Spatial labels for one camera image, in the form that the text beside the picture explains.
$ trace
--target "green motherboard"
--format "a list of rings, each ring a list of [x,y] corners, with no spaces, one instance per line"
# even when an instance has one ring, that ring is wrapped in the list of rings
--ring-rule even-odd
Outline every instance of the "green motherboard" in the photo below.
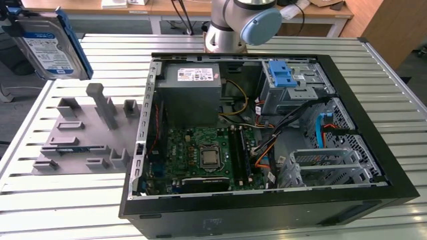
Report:
[[[165,188],[160,190],[160,194],[170,193],[170,180],[178,181],[186,178],[229,178],[229,191],[264,188],[264,177],[260,171],[252,173],[250,182],[242,185],[234,183],[228,131],[230,131],[228,128],[201,127],[168,130],[166,161],[164,163]],[[241,133],[245,147],[249,150],[256,145],[253,131],[245,128]]]

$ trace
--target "white table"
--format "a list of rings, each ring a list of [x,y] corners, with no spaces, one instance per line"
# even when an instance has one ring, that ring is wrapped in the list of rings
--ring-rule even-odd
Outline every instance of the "white table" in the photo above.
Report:
[[[144,98],[152,52],[202,52],[201,36],[86,34],[81,46],[114,103]],[[368,44],[352,38],[276,37],[249,53],[326,54],[420,193],[404,205],[384,208],[348,225],[198,237],[198,240],[424,240],[427,239],[427,110]],[[117,218],[124,173],[32,176],[32,164],[48,139],[60,97],[85,95],[89,81],[48,81],[0,161],[1,240],[141,240]]]

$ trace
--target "yellow wire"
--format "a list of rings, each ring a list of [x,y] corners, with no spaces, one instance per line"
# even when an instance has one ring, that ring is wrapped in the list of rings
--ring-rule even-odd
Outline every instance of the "yellow wire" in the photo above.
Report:
[[[218,115],[220,116],[229,116],[229,115],[236,115],[238,113],[241,113],[245,109],[246,109],[246,106],[248,106],[248,96],[245,94],[245,91],[242,91],[241,87],[230,80],[225,80],[226,82],[230,82],[232,85],[240,90],[240,92],[242,93],[242,96],[244,96],[244,105],[242,105],[242,108],[238,110],[238,111],[234,111],[234,112],[228,112],[228,113],[224,113],[221,112]]]

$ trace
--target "motherboard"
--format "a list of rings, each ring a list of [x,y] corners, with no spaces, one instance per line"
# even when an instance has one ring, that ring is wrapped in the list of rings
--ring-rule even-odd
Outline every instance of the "motherboard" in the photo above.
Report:
[[[262,189],[261,171],[250,170],[254,145],[250,128],[169,129],[165,161],[152,166],[158,194]]]

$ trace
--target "power supply label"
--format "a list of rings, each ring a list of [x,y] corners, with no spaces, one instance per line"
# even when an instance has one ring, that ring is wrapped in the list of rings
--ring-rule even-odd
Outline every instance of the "power supply label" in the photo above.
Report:
[[[25,32],[22,37],[42,68],[53,74],[70,74],[74,70],[50,32]]]
[[[177,81],[213,81],[212,68],[180,68]]]

